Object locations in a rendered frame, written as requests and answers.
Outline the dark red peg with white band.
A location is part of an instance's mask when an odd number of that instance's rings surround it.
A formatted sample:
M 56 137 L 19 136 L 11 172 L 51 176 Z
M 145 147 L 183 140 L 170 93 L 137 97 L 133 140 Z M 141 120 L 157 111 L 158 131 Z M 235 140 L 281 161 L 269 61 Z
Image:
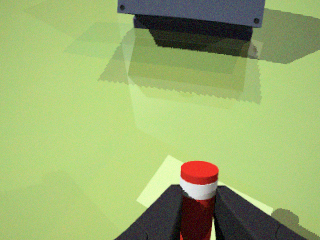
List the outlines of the dark red peg with white band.
M 193 160 L 181 165 L 180 240 L 211 240 L 217 177 L 219 168 L 207 161 Z

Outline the grey square panel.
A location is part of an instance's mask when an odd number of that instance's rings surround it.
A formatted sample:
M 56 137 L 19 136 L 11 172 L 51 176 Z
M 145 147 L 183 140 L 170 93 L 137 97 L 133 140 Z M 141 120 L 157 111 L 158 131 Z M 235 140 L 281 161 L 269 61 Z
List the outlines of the grey square panel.
M 135 28 L 251 41 L 261 28 L 265 0 L 117 0 Z

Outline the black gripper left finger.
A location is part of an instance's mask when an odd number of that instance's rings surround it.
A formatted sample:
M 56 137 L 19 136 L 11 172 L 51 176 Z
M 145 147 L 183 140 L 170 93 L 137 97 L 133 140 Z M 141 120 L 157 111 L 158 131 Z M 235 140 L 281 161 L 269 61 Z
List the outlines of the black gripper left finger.
M 115 240 L 180 240 L 183 195 L 172 184 Z

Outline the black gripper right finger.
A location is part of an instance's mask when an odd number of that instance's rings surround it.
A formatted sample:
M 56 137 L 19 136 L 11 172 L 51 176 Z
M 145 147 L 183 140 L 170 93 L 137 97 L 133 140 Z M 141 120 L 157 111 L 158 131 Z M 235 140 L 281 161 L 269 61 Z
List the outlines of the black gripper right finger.
M 216 240 L 305 240 L 225 185 L 217 185 L 213 227 Z

